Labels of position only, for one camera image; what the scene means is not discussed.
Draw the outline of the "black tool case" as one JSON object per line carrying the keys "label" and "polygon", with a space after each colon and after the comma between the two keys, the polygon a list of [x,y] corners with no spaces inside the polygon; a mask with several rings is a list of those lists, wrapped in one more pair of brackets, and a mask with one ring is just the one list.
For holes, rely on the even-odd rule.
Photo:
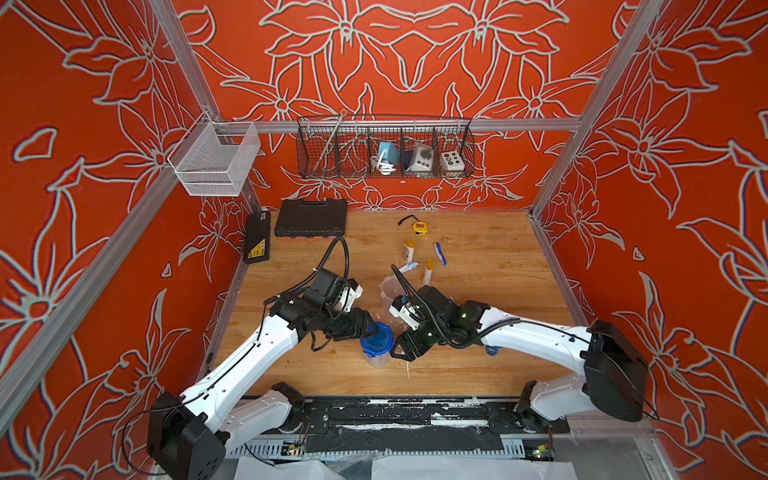
{"label": "black tool case", "polygon": [[275,225],[279,238],[330,238],[346,231],[348,203],[344,199],[284,200]]}

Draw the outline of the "white bottle yellow cap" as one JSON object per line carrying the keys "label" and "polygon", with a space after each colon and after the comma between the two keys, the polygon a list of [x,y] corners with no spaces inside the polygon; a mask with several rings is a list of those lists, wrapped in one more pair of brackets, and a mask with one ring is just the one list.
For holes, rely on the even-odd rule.
{"label": "white bottle yellow cap", "polygon": [[414,259],[415,241],[412,238],[404,240],[404,262],[410,263]]}
{"label": "white bottle yellow cap", "polygon": [[428,258],[424,262],[424,270],[422,274],[422,284],[424,286],[429,286],[431,284],[434,269],[435,269],[435,260],[432,258]]}

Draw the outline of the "aluminium frame post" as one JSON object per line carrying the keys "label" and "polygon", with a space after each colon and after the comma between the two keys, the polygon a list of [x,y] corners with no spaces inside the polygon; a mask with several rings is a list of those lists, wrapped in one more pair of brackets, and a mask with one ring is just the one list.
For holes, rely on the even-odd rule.
{"label": "aluminium frame post", "polygon": [[[173,3],[170,1],[152,1],[150,5],[158,21],[158,25],[161,27],[168,45],[171,47],[176,57],[177,64],[184,74],[186,83],[200,109],[200,112],[193,116],[193,122],[186,129],[183,140],[191,129],[202,121],[214,123],[232,122],[225,120],[221,114],[209,84],[195,58],[188,37],[182,28],[181,21],[177,16]],[[249,176],[245,181],[239,196],[245,199],[250,211],[259,210],[261,208],[255,189],[250,184]]]}
{"label": "aluminium frame post", "polygon": [[656,0],[641,1],[639,3],[638,9],[633,14],[629,25],[618,41],[601,78],[585,105],[578,126],[571,131],[565,146],[550,169],[544,185],[539,189],[528,212],[530,220],[539,222],[542,219],[545,208],[554,197],[556,187],[566,176],[569,165],[575,159],[580,147],[587,139],[591,128],[607,104],[610,94],[616,87],[621,75],[628,68],[633,54],[637,51],[640,41],[659,13],[662,4],[662,1]]}

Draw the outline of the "blue white item in basket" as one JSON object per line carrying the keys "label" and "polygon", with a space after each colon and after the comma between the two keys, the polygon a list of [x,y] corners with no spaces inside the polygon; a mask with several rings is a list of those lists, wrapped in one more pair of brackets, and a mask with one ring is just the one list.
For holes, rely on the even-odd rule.
{"label": "blue white item in basket", "polygon": [[397,170],[399,160],[399,149],[391,142],[381,142],[377,153],[370,157],[370,165],[375,172],[389,176]]}

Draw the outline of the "clear plastic container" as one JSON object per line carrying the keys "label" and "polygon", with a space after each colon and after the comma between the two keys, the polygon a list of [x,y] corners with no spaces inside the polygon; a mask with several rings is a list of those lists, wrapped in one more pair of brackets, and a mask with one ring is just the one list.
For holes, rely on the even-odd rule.
{"label": "clear plastic container", "polygon": [[368,365],[375,369],[385,368],[390,360],[391,356],[388,352],[382,353],[380,355],[366,356]]}
{"label": "clear plastic container", "polygon": [[404,289],[398,279],[392,275],[385,278],[380,284],[380,298],[383,311],[389,316],[394,318],[394,315],[390,313],[390,307],[395,299],[402,297],[405,294]]}

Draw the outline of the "aluminium frame post left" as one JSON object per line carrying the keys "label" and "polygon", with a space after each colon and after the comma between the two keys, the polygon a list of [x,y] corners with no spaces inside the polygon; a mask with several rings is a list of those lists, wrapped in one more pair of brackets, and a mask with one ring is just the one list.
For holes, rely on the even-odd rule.
{"label": "aluminium frame post left", "polygon": [[[158,21],[158,25],[161,27],[168,45],[171,47],[176,57],[177,64],[184,74],[186,83],[200,109],[200,112],[193,116],[193,122],[186,129],[183,140],[191,129],[202,121],[214,123],[232,122],[225,120],[221,114],[209,84],[195,58],[188,37],[182,28],[181,21],[177,16],[173,3],[170,1],[152,1],[150,5]],[[239,196],[245,199],[250,211],[259,210],[261,208],[255,189],[250,184],[249,176],[245,181]]]}

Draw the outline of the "yellow tape measure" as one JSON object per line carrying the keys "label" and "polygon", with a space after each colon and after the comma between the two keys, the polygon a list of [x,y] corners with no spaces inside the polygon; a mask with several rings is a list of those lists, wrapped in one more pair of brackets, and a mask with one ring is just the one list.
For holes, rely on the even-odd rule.
{"label": "yellow tape measure", "polygon": [[402,226],[407,220],[412,220],[412,231],[415,235],[418,236],[424,236],[428,234],[428,224],[426,221],[422,221],[419,218],[417,218],[415,215],[410,214],[406,217],[403,217],[400,219],[397,223],[398,226]]}

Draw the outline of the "white button box in basket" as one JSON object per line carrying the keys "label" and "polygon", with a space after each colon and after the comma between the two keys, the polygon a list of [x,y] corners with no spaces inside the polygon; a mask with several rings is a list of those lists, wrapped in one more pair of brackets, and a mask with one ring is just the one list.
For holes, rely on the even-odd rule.
{"label": "white button box in basket", "polygon": [[465,162],[457,150],[440,153],[441,172],[445,178],[461,178],[465,173]]}

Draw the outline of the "black box yellow label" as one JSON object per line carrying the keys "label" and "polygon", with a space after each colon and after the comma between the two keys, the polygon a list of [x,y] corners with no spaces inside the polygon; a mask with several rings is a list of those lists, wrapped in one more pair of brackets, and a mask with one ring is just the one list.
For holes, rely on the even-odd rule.
{"label": "black box yellow label", "polygon": [[246,265],[270,259],[271,213],[257,211],[246,219],[242,260]]}

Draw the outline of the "white blue toothpaste tube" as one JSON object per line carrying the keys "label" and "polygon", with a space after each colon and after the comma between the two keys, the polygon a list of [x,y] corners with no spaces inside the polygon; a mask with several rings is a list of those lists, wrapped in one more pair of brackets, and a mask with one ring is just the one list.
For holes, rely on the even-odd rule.
{"label": "white blue toothpaste tube", "polygon": [[417,269],[419,266],[420,266],[420,264],[418,262],[411,261],[411,262],[408,262],[405,265],[399,267],[398,271],[400,273],[407,273],[409,271],[413,271],[413,270]]}

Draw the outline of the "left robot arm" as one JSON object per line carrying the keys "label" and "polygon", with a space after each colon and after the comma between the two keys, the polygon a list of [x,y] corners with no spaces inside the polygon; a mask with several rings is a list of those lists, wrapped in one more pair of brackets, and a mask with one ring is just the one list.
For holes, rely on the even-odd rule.
{"label": "left robot arm", "polygon": [[181,394],[161,394],[148,411],[146,452],[172,479],[209,479],[228,451],[253,437],[299,419],[303,398],[276,384],[242,404],[241,398],[284,354],[316,332],[330,341],[367,338],[379,328],[355,306],[359,292],[338,300],[302,294],[277,299],[262,325],[217,368]]}

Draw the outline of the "aluminium crossbar back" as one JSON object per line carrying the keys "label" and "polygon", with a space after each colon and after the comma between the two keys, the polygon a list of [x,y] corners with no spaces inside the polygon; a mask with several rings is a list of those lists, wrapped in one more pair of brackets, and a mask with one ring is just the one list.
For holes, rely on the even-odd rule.
{"label": "aluminium crossbar back", "polygon": [[575,132],[581,126],[580,118],[508,118],[508,119],[448,119],[438,117],[393,117],[373,120],[353,119],[352,117],[321,117],[320,119],[297,119],[281,121],[239,121],[214,123],[217,133],[223,135],[244,135],[253,126],[259,134],[290,134],[300,127],[333,128],[339,127],[464,127],[473,132]]}

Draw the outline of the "aluminium frame post right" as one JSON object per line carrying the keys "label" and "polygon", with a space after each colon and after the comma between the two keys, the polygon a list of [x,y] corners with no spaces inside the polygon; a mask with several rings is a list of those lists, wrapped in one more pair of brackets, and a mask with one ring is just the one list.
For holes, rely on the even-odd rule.
{"label": "aluminium frame post right", "polygon": [[659,13],[662,4],[662,1],[656,0],[641,1],[639,3],[638,9],[633,14],[629,25],[618,41],[601,78],[585,105],[578,126],[571,131],[565,146],[550,169],[544,185],[539,189],[528,212],[530,220],[539,222],[542,219],[545,208],[554,197],[556,187],[566,176],[569,165],[575,159],[580,147],[587,139],[591,128],[607,104],[610,94],[616,87],[621,75],[628,68],[633,54],[637,51],[640,41]]}

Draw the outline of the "grey device in basket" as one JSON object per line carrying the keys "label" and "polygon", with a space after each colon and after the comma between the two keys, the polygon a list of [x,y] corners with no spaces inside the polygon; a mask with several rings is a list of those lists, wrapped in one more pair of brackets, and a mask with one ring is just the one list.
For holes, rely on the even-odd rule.
{"label": "grey device in basket", "polygon": [[426,144],[417,142],[411,150],[406,150],[401,154],[400,162],[406,175],[428,178],[432,174],[434,164],[433,149]]}

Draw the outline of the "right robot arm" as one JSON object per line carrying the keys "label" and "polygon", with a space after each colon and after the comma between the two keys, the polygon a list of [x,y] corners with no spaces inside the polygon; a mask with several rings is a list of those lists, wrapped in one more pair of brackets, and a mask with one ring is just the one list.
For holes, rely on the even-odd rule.
{"label": "right robot arm", "polygon": [[528,382],[514,410],[517,425],[541,432],[573,414],[600,411],[635,423],[643,419],[649,367],[639,351],[612,324],[556,325],[513,315],[483,302],[393,300],[390,313],[407,328],[391,354],[408,362],[436,345],[509,349],[568,370],[556,380]]}

